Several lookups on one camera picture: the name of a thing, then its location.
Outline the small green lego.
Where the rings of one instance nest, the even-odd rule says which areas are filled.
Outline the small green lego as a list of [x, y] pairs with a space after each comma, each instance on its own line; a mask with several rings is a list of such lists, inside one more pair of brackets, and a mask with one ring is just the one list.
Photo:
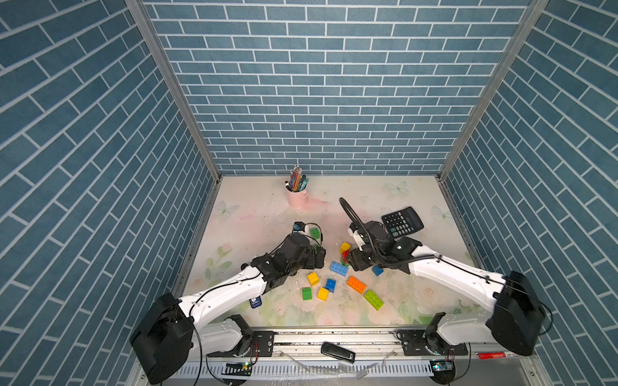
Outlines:
[[312, 238], [319, 240], [321, 238], [321, 233], [320, 230], [318, 230], [318, 228], [312, 228], [310, 230], [310, 235]]
[[302, 293], [302, 300], [304, 301], [312, 300], [313, 295], [312, 295], [312, 289], [310, 287], [302, 288], [301, 293]]

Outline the black remote on rail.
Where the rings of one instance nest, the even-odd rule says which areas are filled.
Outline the black remote on rail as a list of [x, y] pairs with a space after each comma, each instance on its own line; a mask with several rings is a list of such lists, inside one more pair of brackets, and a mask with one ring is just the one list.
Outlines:
[[355, 352], [331, 342], [322, 343], [320, 353], [346, 363], [355, 363], [356, 361]]

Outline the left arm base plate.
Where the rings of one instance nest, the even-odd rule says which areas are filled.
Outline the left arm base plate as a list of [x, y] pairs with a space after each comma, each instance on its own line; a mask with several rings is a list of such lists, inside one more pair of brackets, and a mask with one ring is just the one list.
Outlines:
[[257, 355], [258, 358], [272, 357], [274, 345], [274, 331], [254, 331], [250, 338], [243, 337], [230, 351], [210, 353], [208, 357], [249, 357], [250, 354]]

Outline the blue black usb device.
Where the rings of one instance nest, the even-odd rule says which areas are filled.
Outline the blue black usb device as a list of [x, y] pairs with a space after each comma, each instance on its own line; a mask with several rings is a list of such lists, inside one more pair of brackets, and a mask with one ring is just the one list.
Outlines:
[[262, 305], [262, 298], [257, 296], [249, 300], [249, 305], [252, 309], [256, 309]]

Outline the long orange lego brick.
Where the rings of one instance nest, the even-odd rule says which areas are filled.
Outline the long orange lego brick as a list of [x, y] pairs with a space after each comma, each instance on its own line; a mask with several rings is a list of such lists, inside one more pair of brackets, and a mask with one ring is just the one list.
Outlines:
[[354, 276], [349, 277], [347, 285], [359, 294], [364, 294], [367, 289], [367, 285], [363, 283], [363, 281], [355, 278]]

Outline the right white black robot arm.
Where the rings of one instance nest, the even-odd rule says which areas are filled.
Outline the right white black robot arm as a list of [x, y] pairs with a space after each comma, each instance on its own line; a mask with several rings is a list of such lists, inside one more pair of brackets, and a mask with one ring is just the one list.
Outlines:
[[446, 286], [481, 307], [473, 316], [435, 314], [423, 333], [429, 352], [444, 354], [479, 343], [533, 354], [548, 312], [524, 274], [502, 275], [458, 262], [410, 237], [395, 239], [376, 221], [352, 222], [349, 235], [357, 244], [348, 257], [354, 270], [400, 270]]

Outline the red lego brick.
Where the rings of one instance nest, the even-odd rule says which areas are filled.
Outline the red lego brick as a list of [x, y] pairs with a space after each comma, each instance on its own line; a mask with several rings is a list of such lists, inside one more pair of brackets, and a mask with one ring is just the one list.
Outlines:
[[342, 262], [344, 262], [344, 265], [349, 265], [349, 252], [350, 250], [342, 252]]

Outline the long light blue lego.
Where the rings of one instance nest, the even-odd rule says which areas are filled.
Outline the long light blue lego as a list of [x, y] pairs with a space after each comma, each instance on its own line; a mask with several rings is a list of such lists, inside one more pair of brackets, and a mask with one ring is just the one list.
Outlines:
[[343, 277], [346, 277], [348, 272], [349, 272], [349, 268], [345, 265], [342, 265], [339, 262], [332, 262], [329, 269], [336, 274], [339, 274]]

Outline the small green lego top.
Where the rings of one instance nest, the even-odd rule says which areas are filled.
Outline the small green lego top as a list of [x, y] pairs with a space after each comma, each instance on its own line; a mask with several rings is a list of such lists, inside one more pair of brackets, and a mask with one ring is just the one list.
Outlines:
[[320, 230], [318, 230], [318, 228], [312, 228], [310, 230], [310, 235], [312, 238], [319, 240], [321, 238], [321, 233]]

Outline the small blue lego right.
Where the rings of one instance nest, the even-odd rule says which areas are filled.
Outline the small blue lego right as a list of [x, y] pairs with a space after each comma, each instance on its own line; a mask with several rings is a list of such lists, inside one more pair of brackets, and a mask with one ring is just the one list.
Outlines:
[[380, 268], [379, 266], [374, 265], [374, 266], [373, 266], [373, 268], [372, 268], [372, 272], [373, 272], [373, 273], [374, 273], [377, 277], [379, 277], [381, 274], [383, 274], [383, 273], [384, 273], [384, 270], [383, 270], [383, 268]]

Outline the red marker pen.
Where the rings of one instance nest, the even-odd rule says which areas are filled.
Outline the red marker pen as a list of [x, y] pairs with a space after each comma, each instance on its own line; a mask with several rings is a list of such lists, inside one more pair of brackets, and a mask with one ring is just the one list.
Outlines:
[[481, 352], [477, 354], [480, 360], [503, 359], [506, 357], [505, 352]]

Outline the yellow lego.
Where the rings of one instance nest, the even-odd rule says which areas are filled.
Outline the yellow lego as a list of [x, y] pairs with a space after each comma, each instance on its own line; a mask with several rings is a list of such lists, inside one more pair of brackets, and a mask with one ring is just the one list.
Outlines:
[[328, 300], [328, 295], [330, 294], [330, 291], [326, 288], [320, 288], [317, 294], [317, 298], [326, 302]]
[[346, 251], [349, 251], [349, 249], [351, 249], [351, 244], [345, 241], [341, 243], [341, 246], [340, 246], [341, 253], [345, 253]]
[[320, 282], [320, 279], [315, 272], [309, 273], [309, 275], [307, 275], [307, 280], [309, 281], [310, 286], [316, 286]]

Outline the long lime lego brick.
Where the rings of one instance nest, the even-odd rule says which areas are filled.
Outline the long lime lego brick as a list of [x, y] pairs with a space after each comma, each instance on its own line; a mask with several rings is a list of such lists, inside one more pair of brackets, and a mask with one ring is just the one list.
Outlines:
[[384, 306], [384, 301], [371, 289], [368, 289], [364, 293], [364, 299], [373, 307], [375, 310], [381, 310]]

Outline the small blue lego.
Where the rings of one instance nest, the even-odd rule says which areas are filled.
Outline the small blue lego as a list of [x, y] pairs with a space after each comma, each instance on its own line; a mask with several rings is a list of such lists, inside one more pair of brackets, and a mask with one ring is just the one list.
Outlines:
[[330, 293], [333, 293], [336, 289], [336, 281], [334, 279], [328, 278], [325, 284], [325, 289]]
[[373, 272], [373, 273], [374, 273], [377, 277], [379, 277], [381, 274], [383, 274], [383, 273], [384, 273], [384, 270], [383, 270], [383, 268], [380, 268], [379, 266], [374, 265], [374, 266], [373, 266], [373, 268], [372, 268], [372, 272]]

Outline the small green lego bottom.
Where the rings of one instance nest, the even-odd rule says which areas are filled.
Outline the small green lego bottom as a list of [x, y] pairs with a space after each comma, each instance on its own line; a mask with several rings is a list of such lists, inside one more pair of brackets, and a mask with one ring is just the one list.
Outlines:
[[301, 293], [302, 293], [302, 300], [304, 301], [312, 300], [313, 295], [312, 295], [312, 289], [310, 287], [302, 288]]

